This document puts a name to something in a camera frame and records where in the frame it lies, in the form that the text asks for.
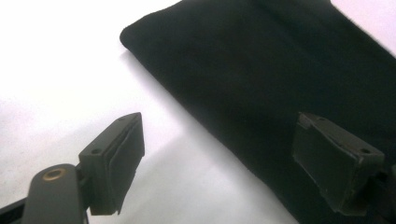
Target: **folded black fabric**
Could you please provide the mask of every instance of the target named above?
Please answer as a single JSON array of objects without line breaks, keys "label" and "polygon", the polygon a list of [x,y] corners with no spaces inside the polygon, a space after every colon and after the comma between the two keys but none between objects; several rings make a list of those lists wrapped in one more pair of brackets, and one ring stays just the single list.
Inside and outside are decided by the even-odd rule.
[{"label": "folded black fabric", "polygon": [[329,1],[184,0],[120,39],[301,223],[373,223],[334,213],[291,156],[304,111],[396,162],[396,60]]}]

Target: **black fabric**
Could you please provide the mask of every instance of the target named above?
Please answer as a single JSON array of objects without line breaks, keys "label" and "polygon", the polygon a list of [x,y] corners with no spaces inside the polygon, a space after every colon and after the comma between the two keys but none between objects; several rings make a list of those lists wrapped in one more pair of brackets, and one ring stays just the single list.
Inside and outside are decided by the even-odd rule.
[{"label": "black fabric", "polygon": [[396,162],[396,60],[329,1],[185,0],[120,39],[301,223],[373,223],[334,213],[291,157],[304,111]]}]

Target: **white background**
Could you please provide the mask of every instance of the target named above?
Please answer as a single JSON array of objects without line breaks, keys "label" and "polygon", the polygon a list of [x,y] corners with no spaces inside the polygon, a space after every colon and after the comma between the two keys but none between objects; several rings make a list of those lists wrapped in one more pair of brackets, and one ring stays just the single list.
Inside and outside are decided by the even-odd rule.
[{"label": "white background", "polygon": [[[141,112],[146,156],[119,216],[98,223],[296,223],[120,43],[120,31],[177,1],[0,2],[0,207]],[[334,0],[396,55],[394,0]]]}]

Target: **black cloth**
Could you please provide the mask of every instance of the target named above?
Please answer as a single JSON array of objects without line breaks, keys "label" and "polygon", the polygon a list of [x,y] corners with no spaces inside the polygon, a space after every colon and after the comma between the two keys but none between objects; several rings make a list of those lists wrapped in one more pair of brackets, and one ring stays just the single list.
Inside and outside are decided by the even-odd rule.
[{"label": "black cloth", "polygon": [[373,223],[334,213],[291,156],[303,111],[396,162],[396,60],[330,1],[184,0],[120,40],[298,221]]}]

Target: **white surface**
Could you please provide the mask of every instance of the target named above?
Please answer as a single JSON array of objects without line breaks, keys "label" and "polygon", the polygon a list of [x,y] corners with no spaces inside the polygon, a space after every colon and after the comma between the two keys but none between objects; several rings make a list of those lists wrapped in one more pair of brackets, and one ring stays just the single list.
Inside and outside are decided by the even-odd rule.
[{"label": "white surface", "polygon": [[[25,197],[40,170],[77,164],[114,119],[141,112],[146,156],[121,214],[92,224],[296,223],[120,44],[122,28],[176,2],[0,2],[0,207]],[[367,26],[392,52],[395,11],[384,29]]]}]

